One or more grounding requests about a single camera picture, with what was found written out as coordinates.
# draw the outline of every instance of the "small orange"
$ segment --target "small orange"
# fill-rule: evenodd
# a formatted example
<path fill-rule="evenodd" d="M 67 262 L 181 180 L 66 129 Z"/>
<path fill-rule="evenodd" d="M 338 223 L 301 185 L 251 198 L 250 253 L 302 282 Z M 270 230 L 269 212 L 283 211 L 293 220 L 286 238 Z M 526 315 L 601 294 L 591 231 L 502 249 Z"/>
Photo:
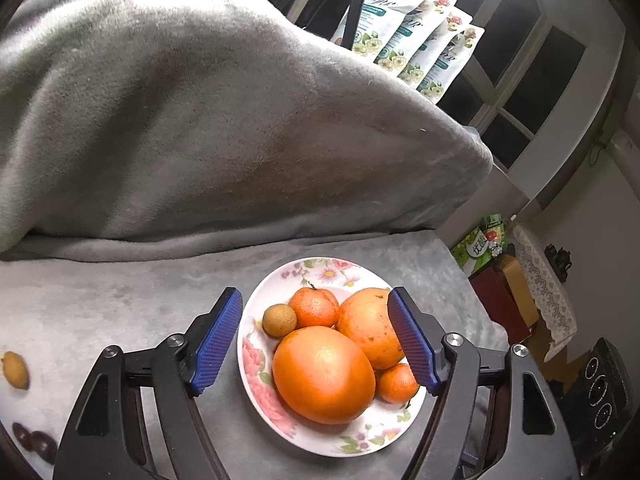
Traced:
<path fill-rule="evenodd" d="M 338 321 L 340 304 L 334 294 L 325 288 L 304 286 L 291 297 L 289 306 L 296 313 L 297 328 L 333 326 Z"/>
<path fill-rule="evenodd" d="M 289 407 L 321 424 L 357 418 L 376 393 L 376 378 L 362 350 L 325 326 L 287 335 L 275 351 L 271 371 Z"/>
<path fill-rule="evenodd" d="M 405 404 L 419 388 L 409 365 L 400 363 L 378 376 L 376 393 L 391 404 Z"/>
<path fill-rule="evenodd" d="M 374 370 L 385 370 L 404 357 L 386 311 L 389 291 L 364 288 L 342 302 L 335 327 L 362 348 Z"/>

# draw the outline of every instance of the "white detergent pouch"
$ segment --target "white detergent pouch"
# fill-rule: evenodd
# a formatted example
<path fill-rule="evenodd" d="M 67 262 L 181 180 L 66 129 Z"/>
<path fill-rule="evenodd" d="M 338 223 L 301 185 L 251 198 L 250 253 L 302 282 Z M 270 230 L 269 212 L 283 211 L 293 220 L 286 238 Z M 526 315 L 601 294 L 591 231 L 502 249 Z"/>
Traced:
<path fill-rule="evenodd" d="M 397 76 L 429 35 L 445 21 L 449 7 L 457 0 L 423 0 L 402 20 L 388 43 L 380 51 L 376 63 Z"/>
<path fill-rule="evenodd" d="M 469 23 L 471 23 L 471 16 L 453 7 L 446 19 L 418 47 L 418 51 L 412 55 L 409 63 L 398 77 L 411 88 L 418 88 L 443 49 Z"/>
<path fill-rule="evenodd" d="M 405 15 L 420 5 L 423 0 L 364 0 L 353 40 L 354 52 L 370 60 L 376 56 L 402 25 Z M 340 45 L 347 21 L 347 12 L 340 20 L 331 41 Z"/>
<path fill-rule="evenodd" d="M 436 104 L 465 67 L 483 34 L 484 28 L 471 25 L 455 36 L 438 56 L 417 91 Z"/>

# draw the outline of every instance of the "gray blanket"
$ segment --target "gray blanket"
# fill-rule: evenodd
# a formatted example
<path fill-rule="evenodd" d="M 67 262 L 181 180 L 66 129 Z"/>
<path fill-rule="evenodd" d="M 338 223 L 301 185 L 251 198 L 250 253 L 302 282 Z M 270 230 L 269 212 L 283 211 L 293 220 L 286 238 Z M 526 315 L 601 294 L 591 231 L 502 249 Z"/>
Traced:
<path fill-rule="evenodd" d="M 59 438 L 102 348 L 117 344 L 133 351 L 156 346 L 209 310 L 225 286 L 237 286 L 247 299 L 269 272 L 306 256 L 361 264 L 392 286 L 404 285 L 445 330 L 463 333 L 480 346 L 506 348 L 504 330 L 489 320 L 464 274 L 431 231 L 329 244 L 293 240 L 154 262 L 0 262 L 0 351 L 22 354 L 32 377 L 28 392 L 0 381 L 0 420 L 5 426 L 18 420 Z M 159 472 L 173 478 L 153 395 L 144 395 Z M 411 428 L 391 446 L 360 458 L 315 456 L 277 436 L 255 413 L 242 387 L 234 342 L 216 383 L 198 398 L 198 406 L 232 480 L 394 480 L 420 440 L 433 397 L 427 396 Z M 471 453 L 482 438 L 484 421 L 481 412 L 477 416 Z M 45 479 L 50 478 L 50 467 L 35 454 L 26 455 Z"/>
<path fill-rule="evenodd" d="M 5 259 L 436 228 L 491 162 L 266 0 L 26 0 L 0 38 Z"/>

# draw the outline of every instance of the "dark purple grape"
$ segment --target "dark purple grape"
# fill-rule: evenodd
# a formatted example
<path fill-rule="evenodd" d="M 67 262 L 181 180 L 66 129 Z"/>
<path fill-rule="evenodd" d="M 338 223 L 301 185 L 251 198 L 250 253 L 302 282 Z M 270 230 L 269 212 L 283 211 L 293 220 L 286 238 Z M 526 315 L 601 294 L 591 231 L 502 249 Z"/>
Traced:
<path fill-rule="evenodd" d="M 33 451 L 33 446 L 31 445 L 31 435 L 29 434 L 27 428 L 25 428 L 18 422 L 14 422 L 11 425 L 11 429 L 14 432 L 15 439 L 20 443 L 22 448 L 26 451 Z"/>
<path fill-rule="evenodd" d="M 31 433 L 31 444 L 33 445 L 33 450 L 41 459 L 53 465 L 58 454 L 58 444 L 56 444 L 55 440 L 42 431 L 33 431 Z"/>

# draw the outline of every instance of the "green snack bag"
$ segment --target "green snack bag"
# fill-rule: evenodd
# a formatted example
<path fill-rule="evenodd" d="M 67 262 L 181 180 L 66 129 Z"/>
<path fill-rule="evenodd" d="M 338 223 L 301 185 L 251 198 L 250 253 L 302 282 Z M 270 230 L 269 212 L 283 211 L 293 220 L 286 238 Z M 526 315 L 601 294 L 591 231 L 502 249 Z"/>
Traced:
<path fill-rule="evenodd" d="M 452 248 L 451 254 L 465 276 L 469 277 L 492 259 L 488 247 L 489 241 L 482 230 L 476 227 Z"/>
<path fill-rule="evenodd" d="M 484 232 L 489 244 L 488 250 L 495 258 L 507 248 L 507 238 L 504 235 L 502 217 L 499 214 L 485 216 L 482 218 L 481 225 L 482 232 Z"/>

